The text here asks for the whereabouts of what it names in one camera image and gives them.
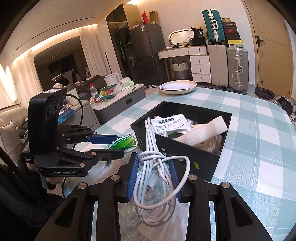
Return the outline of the person's left hand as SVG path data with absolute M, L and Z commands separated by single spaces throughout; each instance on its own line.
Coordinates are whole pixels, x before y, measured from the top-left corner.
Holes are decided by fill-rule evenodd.
M 46 181 L 52 185 L 62 184 L 64 177 L 46 177 Z

